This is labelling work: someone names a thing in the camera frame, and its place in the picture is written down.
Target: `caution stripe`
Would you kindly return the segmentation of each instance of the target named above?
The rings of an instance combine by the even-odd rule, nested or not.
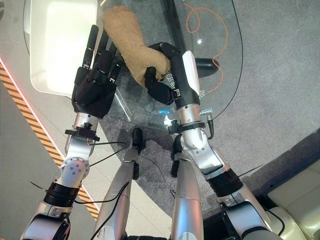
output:
[[[11,77],[10,73],[6,70],[6,67],[3,65],[3,62],[0,58],[0,80],[3,86],[6,88],[13,101],[15,102],[17,108],[20,110],[24,116],[26,122],[29,124],[37,138],[40,140],[44,149],[48,152],[52,160],[60,168],[65,157],[59,152],[55,143],[52,141],[52,138],[49,136],[48,132],[41,124],[40,120],[37,118],[35,112],[32,110],[31,106],[28,104],[26,98],[22,95],[21,91],[17,87],[15,81]],[[93,202],[93,199],[88,194],[85,187],[82,185],[80,187],[79,198],[84,202]],[[85,207],[88,209],[92,217],[97,220],[99,210],[95,204],[86,203]]]

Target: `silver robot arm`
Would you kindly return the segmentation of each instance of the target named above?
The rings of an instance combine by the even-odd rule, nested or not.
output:
[[[71,102],[77,114],[72,129],[65,131],[68,138],[65,161],[60,166],[61,175],[53,179],[21,240],[65,240],[69,236],[69,216],[82,180],[89,173],[89,157],[94,143],[99,141],[96,136],[98,122],[109,112],[120,70],[118,64],[113,64],[115,45],[112,43],[106,50],[109,37],[105,31],[90,69],[97,36],[98,27],[93,25],[82,66],[75,76]]]
[[[233,232],[243,239],[249,233],[257,230],[271,231],[268,215],[257,199],[232,171],[221,153],[208,144],[208,136],[202,130],[205,126],[201,122],[201,115],[207,115],[209,126],[210,123],[212,124],[212,116],[210,110],[200,111],[199,79],[193,54],[190,51],[184,54],[177,53],[170,57],[170,63],[175,80],[173,97],[178,111],[179,124],[174,120],[168,129],[170,133],[181,134],[178,136],[180,139],[175,141],[178,145],[175,148],[180,149],[180,152],[195,162],[204,179],[216,193],[223,215],[228,218]],[[213,136],[212,125],[210,133],[209,139]],[[199,223],[199,221],[202,222],[202,215],[198,212],[199,208],[201,210],[198,185],[192,171],[184,167],[187,162],[186,159],[179,159],[177,170],[179,198],[176,197],[174,205],[171,234],[173,240],[181,239],[181,237],[203,239],[203,232],[201,233],[200,230],[202,223]],[[273,232],[270,234],[273,235],[273,238],[266,239],[279,239]]]
[[[90,123],[96,131],[99,119],[86,113],[77,113],[73,130]],[[69,216],[82,180],[89,173],[89,156],[94,140],[80,136],[69,136],[66,143],[66,158],[60,167],[61,175],[55,177],[44,199],[27,224],[20,239],[47,240],[67,239],[70,232]]]

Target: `gray floor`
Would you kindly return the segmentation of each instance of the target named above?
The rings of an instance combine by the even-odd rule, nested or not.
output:
[[[233,101],[214,121],[215,137],[210,143],[240,175],[267,165],[320,126],[320,1],[236,0],[235,8],[243,37],[242,77]],[[129,140],[134,128],[109,116],[102,125],[110,141]],[[138,183],[171,215],[172,139],[159,130],[144,132],[147,148],[142,155],[158,167],[141,158]],[[269,180],[270,175],[262,176]],[[199,174],[198,179],[204,217],[208,217],[217,206],[215,195]],[[251,189],[261,186],[251,181],[246,178]]]
[[[59,175],[40,141],[0,83],[0,238],[20,239],[47,188]],[[70,239],[89,239],[95,221],[83,205],[70,217]]]

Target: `black cable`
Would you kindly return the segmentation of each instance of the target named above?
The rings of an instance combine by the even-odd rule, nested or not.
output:
[[[267,209],[266,211],[271,213],[273,216],[275,216],[281,222],[282,228],[281,228],[280,232],[278,233],[278,236],[281,236],[281,234],[284,232],[284,230],[286,228],[284,221],[280,217],[278,217],[275,213],[270,211],[269,209]]]
[[[23,39],[24,39],[26,51],[28,52],[28,55],[30,55],[27,40],[26,40],[26,32],[25,32],[25,21],[24,21],[25,20],[25,8],[26,8],[26,0],[24,0],[24,4],[23,4],[22,29],[23,29]]]
[[[118,198],[116,199],[116,202],[114,204],[114,207],[112,209],[112,212],[110,213],[110,215],[106,218],[106,220],[104,220],[104,222],[101,224],[101,226],[94,232],[94,234],[92,235],[92,237],[90,238],[90,240],[93,240],[95,238],[95,236],[98,234],[98,232],[102,229],[102,227],[108,222],[108,220],[112,217],[112,215],[115,213],[115,210],[117,208],[117,205],[118,205],[118,202],[119,202],[119,199],[120,199],[120,196],[122,194],[122,192],[125,190],[126,186],[123,187],[120,191],[119,191],[119,196]]]
[[[102,161],[104,161],[104,160],[112,157],[113,155],[121,152],[122,150],[124,150],[124,149],[126,149],[126,148],[128,147],[128,144],[125,143],[125,142],[123,142],[123,141],[111,141],[111,142],[92,143],[92,144],[89,144],[89,145],[90,145],[90,146],[93,146],[93,145],[107,145],[107,144],[125,144],[125,147],[123,147],[123,148],[121,148],[120,150],[114,152],[113,154],[111,154],[111,155],[109,155],[109,156],[107,156],[107,157],[105,157],[105,158],[103,158],[103,159],[101,159],[101,160],[99,160],[99,161],[91,164],[90,167],[92,167],[92,166],[94,166],[94,165],[96,165],[96,164],[98,164],[98,163],[101,163]]]
[[[104,201],[77,201],[77,200],[74,200],[74,202],[76,204],[97,204],[97,203],[108,203],[108,202],[112,202],[113,200],[115,200],[123,191],[123,189],[128,186],[129,182],[127,181],[120,189],[120,191],[117,193],[117,195],[110,199],[110,200],[104,200]]]
[[[128,144],[124,141],[109,141],[109,142],[90,143],[89,146],[98,146],[98,145],[107,145],[107,144],[124,144],[126,148],[128,147]]]
[[[238,84],[236,85],[236,89],[235,89],[235,91],[234,91],[234,94],[233,94],[230,102],[227,104],[227,106],[225,106],[225,108],[224,108],[214,119],[216,119],[217,117],[219,117],[219,116],[227,109],[227,107],[230,105],[230,103],[231,103],[232,100],[234,99],[234,97],[235,97],[235,95],[236,95],[236,92],[237,92],[237,90],[238,90],[238,87],[239,87],[239,83],[240,83],[240,79],[241,79],[241,74],[242,74],[242,68],[243,68],[243,65],[244,65],[244,44],[243,44],[243,41],[242,41],[241,29],[240,29],[239,20],[238,20],[238,16],[237,16],[237,12],[236,12],[236,8],[235,8],[234,1],[231,0],[231,2],[232,2],[234,14],[235,14],[236,23],[237,23],[238,28],[239,28],[240,39],[241,39],[241,54],[242,54],[242,59],[241,59],[241,71],[240,71],[240,76],[239,76]]]
[[[148,161],[152,162],[160,171],[160,174],[164,180],[164,182],[167,184],[167,188],[169,189],[169,192],[171,193],[171,195],[173,196],[173,198],[175,199],[175,195],[173,193],[176,193],[170,186],[170,184],[167,182],[166,178],[165,178],[165,175],[163,174],[163,172],[161,171],[161,168],[159,167],[159,165],[155,162],[155,161],[152,161],[151,159],[145,157],[145,156],[142,156],[140,155],[140,157],[143,157],[144,159],[147,159]]]

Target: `glass table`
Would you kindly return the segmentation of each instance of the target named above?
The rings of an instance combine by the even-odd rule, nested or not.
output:
[[[237,90],[243,60],[241,34],[231,0],[204,0],[201,5],[195,0],[102,0],[100,5],[103,12],[126,5],[136,13],[147,46],[167,42],[182,51],[191,50],[196,58],[212,59],[220,53],[215,57],[219,71],[199,79],[200,108],[212,108],[214,118],[226,109]],[[162,130],[168,119],[177,119],[175,105],[154,101],[128,69],[122,68],[116,83],[110,116]],[[170,75],[163,83],[172,84]]]

